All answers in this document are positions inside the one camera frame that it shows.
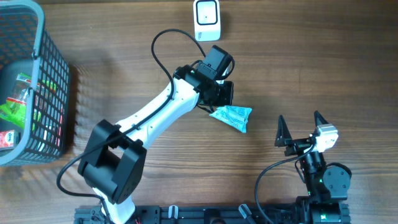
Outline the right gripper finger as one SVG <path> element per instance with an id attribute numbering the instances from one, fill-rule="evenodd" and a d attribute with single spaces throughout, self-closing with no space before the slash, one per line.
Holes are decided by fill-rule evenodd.
<path id="1" fill-rule="evenodd" d="M 318 110 L 316 110 L 313 115 L 315 120 L 315 126 L 329 124 L 329 122 L 321 115 Z"/>
<path id="2" fill-rule="evenodd" d="M 284 147 L 284 146 L 289 146 L 291 144 L 292 144 L 292 137 L 290 135 L 289 129 L 287 127 L 284 117 L 280 115 L 278 118 L 278 127 L 277 127 L 274 146 Z"/>

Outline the teal white snack packet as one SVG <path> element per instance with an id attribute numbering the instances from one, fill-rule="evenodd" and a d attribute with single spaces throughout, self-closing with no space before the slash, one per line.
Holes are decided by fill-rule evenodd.
<path id="1" fill-rule="evenodd" d="M 252 108 L 240 106 L 221 106 L 211 113 L 210 116 L 218 119 L 242 133 L 246 133 L 246 125 Z"/>

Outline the green snack bag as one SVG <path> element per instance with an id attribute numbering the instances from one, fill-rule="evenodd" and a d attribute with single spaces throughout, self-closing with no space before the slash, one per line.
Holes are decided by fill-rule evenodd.
<path id="1" fill-rule="evenodd" d="M 31 76 L 19 73 L 6 102 L 1 105 L 1 119 L 11 122 L 20 128 L 25 126 L 27 100 Z"/>

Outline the red small box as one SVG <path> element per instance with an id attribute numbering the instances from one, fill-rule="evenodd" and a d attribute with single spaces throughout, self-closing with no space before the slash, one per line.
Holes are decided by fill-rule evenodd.
<path id="1" fill-rule="evenodd" d="M 10 149 L 17 144 L 17 133 L 15 130 L 1 131 L 0 135 L 0 148 Z"/>

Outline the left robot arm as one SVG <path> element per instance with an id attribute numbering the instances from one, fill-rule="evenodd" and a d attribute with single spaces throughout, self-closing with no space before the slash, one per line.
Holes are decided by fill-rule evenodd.
<path id="1" fill-rule="evenodd" d="M 101 198 L 106 223 L 126 223 L 135 212 L 131 194 L 141 181 L 147 151 L 179 117 L 203 103 L 230 105 L 235 62 L 214 45 L 203 60 L 178 67 L 167 87 L 134 115 L 92 130 L 78 173 Z"/>

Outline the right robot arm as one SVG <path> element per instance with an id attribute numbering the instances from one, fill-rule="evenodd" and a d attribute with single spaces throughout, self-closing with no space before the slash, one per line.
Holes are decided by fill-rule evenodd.
<path id="1" fill-rule="evenodd" d="M 350 223 L 348 190 L 351 170 L 338 162 L 326 163 L 323 153 L 338 140 L 337 128 L 318 111 L 314 112 L 315 130 L 307 138 L 293 139 L 282 115 L 274 145 L 285 147 L 286 156 L 297 156 L 301 180 L 308 195 L 297 197 L 295 219 L 298 223 Z"/>

